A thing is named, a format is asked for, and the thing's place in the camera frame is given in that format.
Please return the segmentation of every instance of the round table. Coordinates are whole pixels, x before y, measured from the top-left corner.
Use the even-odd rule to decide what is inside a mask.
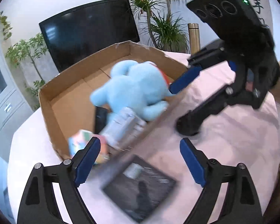
[[[189,55],[166,53],[181,63]],[[173,193],[159,206],[146,223],[184,223],[202,188],[196,184],[179,152],[184,137],[174,129],[175,121],[188,110],[234,80],[235,73],[227,62],[208,68],[187,87],[187,93],[169,117],[160,123],[131,152],[115,158],[90,172],[78,190],[97,224],[134,223],[103,193],[101,187],[115,172],[136,154],[149,164],[178,181]],[[202,124],[201,133],[191,139],[197,149],[221,164],[246,164],[254,181],[262,212],[265,211],[277,180],[280,146],[278,114],[273,96],[268,93],[260,110],[250,106],[227,107]],[[52,148],[41,109],[38,109],[15,132],[8,165],[8,192],[15,220],[27,179],[34,164],[57,165],[61,160]],[[58,184],[54,184],[56,200],[64,222],[72,223],[66,211]],[[223,205],[227,184],[223,184],[209,222],[215,221]]]

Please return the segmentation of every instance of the black tv screen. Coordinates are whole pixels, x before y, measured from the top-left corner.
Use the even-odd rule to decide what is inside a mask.
[[[103,0],[78,6],[39,23],[59,72],[127,40],[139,42],[128,0]]]

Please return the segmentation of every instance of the drawer handle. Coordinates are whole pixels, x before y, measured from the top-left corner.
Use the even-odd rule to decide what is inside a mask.
[[[11,104],[9,103],[8,105],[6,105],[4,111],[5,111],[6,113],[8,113],[8,112],[11,110],[11,108],[12,108],[12,106],[11,106]]]

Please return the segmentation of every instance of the camera lens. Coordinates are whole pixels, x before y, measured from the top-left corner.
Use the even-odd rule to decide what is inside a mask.
[[[235,15],[237,13],[237,8],[231,2],[223,1],[221,2],[221,6],[227,13],[231,15]]]
[[[215,5],[213,4],[208,4],[205,6],[206,10],[210,13],[210,15],[212,15],[215,18],[219,18],[222,17],[222,12],[219,8],[217,8]]]
[[[201,18],[206,18],[206,13],[200,9],[196,10],[196,14]]]

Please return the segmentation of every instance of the light blue stuffed animal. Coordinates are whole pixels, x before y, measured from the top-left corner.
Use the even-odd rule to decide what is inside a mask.
[[[143,120],[152,121],[168,106],[162,99],[173,96],[168,86],[167,76],[153,62],[123,60],[114,65],[111,79],[90,95],[90,101],[95,106],[109,104],[112,113],[108,122],[124,107],[131,108]]]

